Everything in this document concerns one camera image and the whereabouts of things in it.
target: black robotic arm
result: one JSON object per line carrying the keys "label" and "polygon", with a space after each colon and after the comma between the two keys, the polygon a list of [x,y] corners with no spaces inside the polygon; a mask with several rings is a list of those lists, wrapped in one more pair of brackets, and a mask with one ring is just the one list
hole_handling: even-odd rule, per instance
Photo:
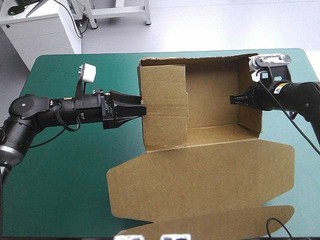
{"label": "black robotic arm", "polygon": [[249,67],[257,83],[239,95],[230,96],[230,102],[263,111],[289,111],[291,120],[300,114],[311,123],[320,143],[320,82],[293,83],[288,69],[290,62],[286,54],[251,57]]}
{"label": "black robotic arm", "polygon": [[87,63],[80,68],[75,97],[50,99],[27,94],[12,102],[10,116],[0,128],[2,184],[12,167],[22,162],[35,136],[47,127],[63,126],[74,132],[81,124],[102,122],[103,129],[113,129],[147,113],[140,96],[103,89],[85,93],[86,84],[94,82],[96,68]]}

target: cardboard panel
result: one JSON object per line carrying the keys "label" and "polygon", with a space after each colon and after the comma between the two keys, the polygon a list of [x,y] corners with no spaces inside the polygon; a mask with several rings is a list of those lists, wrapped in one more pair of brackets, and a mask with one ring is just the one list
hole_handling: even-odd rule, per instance
{"label": "cardboard panel", "polygon": [[187,65],[188,128],[238,124],[239,106],[230,104],[238,90],[236,61]]}
{"label": "cardboard panel", "polygon": [[[256,83],[252,81],[251,72],[248,65],[248,59],[238,61],[239,94],[248,90]],[[251,107],[239,105],[238,123],[248,129],[261,132],[262,129],[262,111]]]}
{"label": "cardboard panel", "polygon": [[140,66],[163,66],[163,65],[191,65],[191,64],[208,64],[217,62],[232,62],[257,55],[258,53],[248,53],[235,56],[213,56],[213,57],[147,57],[140,60]]}
{"label": "cardboard panel", "polygon": [[259,134],[250,131],[239,124],[197,127],[188,129],[188,146],[206,145],[234,142],[241,140],[252,140],[259,137]]}
{"label": "cardboard panel", "polygon": [[294,155],[263,140],[149,152],[107,173],[111,211],[159,222],[260,206],[293,187]]}
{"label": "cardboard panel", "polygon": [[141,67],[145,145],[181,146],[187,143],[188,96],[184,65]]}
{"label": "cardboard panel", "polygon": [[[138,226],[120,234],[144,235],[147,240],[159,240],[162,234],[191,234],[193,240],[241,240],[261,237],[267,234],[266,222],[274,217],[287,223],[294,214],[292,206],[267,206],[225,211],[179,218]],[[270,223],[270,232],[281,226]]]}

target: green tabletop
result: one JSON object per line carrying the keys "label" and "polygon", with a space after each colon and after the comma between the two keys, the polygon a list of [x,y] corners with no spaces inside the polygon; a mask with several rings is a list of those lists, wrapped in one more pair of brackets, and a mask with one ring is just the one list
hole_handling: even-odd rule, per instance
{"label": "green tabletop", "polygon": [[[36,60],[21,95],[73,97],[78,68],[83,63],[97,68],[94,84],[87,85],[88,92],[103,88],[138,95],[137,66],[142,58],[246,53],[289,54],[293,82],[317,81],[306,54],[300,49],[45,55]],[[316,143],[311,126],[301,116],[296,122]],[[34,144],[51,138],[61,128],[45,129]],[[262,131],[261,139],[290,144],[296,149],[294,188],[266,205],[293,205],[295,214],[287,224],[292,234],[320,236],[317,154],[280,111],[264,113]],[[83,124],[77,132],[65,132],[51,143],[30,149],[4,187],[4,236],[114,236],[120,230],[145,224],[111,214],[106,179],[109,169],[144,152],[140,118],[109,130],[103,130],[102,123]],[[275,235],[286,234],[279,230]]]}

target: cable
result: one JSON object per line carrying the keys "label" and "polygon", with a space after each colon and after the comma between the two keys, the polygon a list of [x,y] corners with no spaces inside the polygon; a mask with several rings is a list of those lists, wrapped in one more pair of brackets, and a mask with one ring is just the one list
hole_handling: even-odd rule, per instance
{"label": "cable", "polygon": [[266,221],[266,232],[268,233],[268,236],[269,236],[269,239],[272,240],[272,236],[271,236],[271,233],[270,233],[270,230],[269,230],[269,223],[274,220],[274,221],[277,221],[283,228],[284,230],[288,233],[289,237],[290,237],[290,240],[293,240],[293,237],[291,235],[291,233],[289,232],[289,230],[286,228],[286,226],[277,218],[275,217],[271,217],[269,218],[267,221]]}
{"label": "cable", "polygon": [[57,121],[61,124],[61,126],[63,127],[63,130],[60,131],[57,135],[55,135],[54,137],[50,138],[50,139],[47,140],[47,141],[44,141],[44,142],[42,142],[42,143],[39,143],[39,144],[30,146],[29,149],[33,149],[33,148],[36,148],[36,147],[40,147],[40,146],[42,146],[42,145],[45,145],[45,144],[47,144],[47,143],[55,140],[55,139],[56,139],[57,137],[59,137],[65,130],[68,130],[68,131],[70,131],[70,132],[75,132],[75,131],[77,131],[77,130],[80,129],[80,126],[81,126],[81,121],[80,121],[80,118],[79,118],[79,115],[80,115],[80,114],[78,114],[78,115],[76,116],[77,128],[76,128],[76,129],[71,128],[71,127],[69,127],[69,126],[62,120],[62,118],[61,118],[61,116],[60,116],[60,114],[59,114],[59,110],[62,108],[62,103],[61,103],[61,102],[58,102],[56,105],[59,106],[59,109],[56,111],[55,117],[56,117]]}
{"label": "cable", "polygon": [[88,18],[88,21],[86,22],[85,29],[84,29],[84,31],[83,31],[83,32],[81,32],[81,34],[84,34],[84,33],[87,31],[88,26],[89,26],[89,22],[90,22],[90,20],[89,20],[89,18]]}
{"label": "cable", "polygon": [[59,105],[60,108],[56,111],[55,117],[56,117],[57,121],[60,123],[60,125],[61,125],[62,127],[64,127],[65,130],[68,130],[69,132],[78,131],[78,130],[80,129],[80,127],[81,127],[81,121],[80,121],[80,118],[79,118],[79,116],[80,116],[81,113],[79,113],[79,114],[76,116],[76,123],[77,123],[76,128],[71,128],[71,127],[69,127],[69,125],[67,125],[67,124],[62,120],[62,118],[61,118],[61,116],[60,116],[59,110],[62,108],[62,103],[61,103],[61,102],[58,102],[57,105]]}
{"label": "cable", "polygon": [[36,148],[36,147],[40,147],[40,146],[42,146],[42,145],[45,145],[45,144],[51,142],[52,140],[55,140],[55,139],[56,139],[57,137],[59,137],[65,130],[66,130],[66,129],[63,128],[63,130],[62,130],[61,132],[59,132],[57,135],[55,135],[54,137],[52,137],[52,138],[50,138],[49,140],[44,141],[44,142],[42,142],[42,143],[39,143],[39,144],[30,146],[29,149],[33,149],[33,148]]}
{"label": "cable", "polygon": [[313,142],[306,136],[306,134],[300,129],[300,127],[291,119],[289,114],[286,112],[284,107],[280,104],[280,102],[275,98],[275,96],[269,91],[269,89],[262,83],[260,80],[259,83],[262,85],[262,87],[269,93],[269,95],[272,97],[272,99],[278,104],[282,112],[286,115],[286,117],[290,120],[290,122],[293,124],[293,126],[298,130],[298,132],[304,137],[304,139],[313,147],[313,149],[316,151],[317,154],[320,155],[320,150],[313,144]]}
{"label": "cable", "polygon": [[83,38],[83,32],[80,31],[79,27],[76,25],[76,23],[74,22],[74,18],[72,17],[71,13],[69,12],[69,10],[66,8],[65,5],[63,5],[61,2],[57,1],[57,0],[53,0],[55,1],[56,3],[60,4],[62,7],[64,7],[64,9],[67,11],[67,13],[69,14],[70,18],[71,18],[71,21],[72,21],[72,24],[73,24],[73,28],[74,28],[74,31],[77,35],[78,38],[82,39]]}

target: metal frame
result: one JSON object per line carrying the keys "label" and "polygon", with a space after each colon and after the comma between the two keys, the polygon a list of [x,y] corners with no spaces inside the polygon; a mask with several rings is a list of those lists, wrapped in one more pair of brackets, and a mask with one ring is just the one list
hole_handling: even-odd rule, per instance
{"label": "metal frame", "polygon": [[141,14],[145,15],[145,23],[147,25],[151,24],[149,0],[144,0],[143,6],[125,6],[125,0],[116,0],[115,7],[101,9],[94,9],[91,0],[83,0],[83,2],[93,29],[98,27],[96,19],[128,17]]}
{"label": "metal frame", "polygon": [[75,11],[73,15],[74,20],[81,20],[83,18],[83,13],[80,11],[77,0],[71,0],[73,9]]}

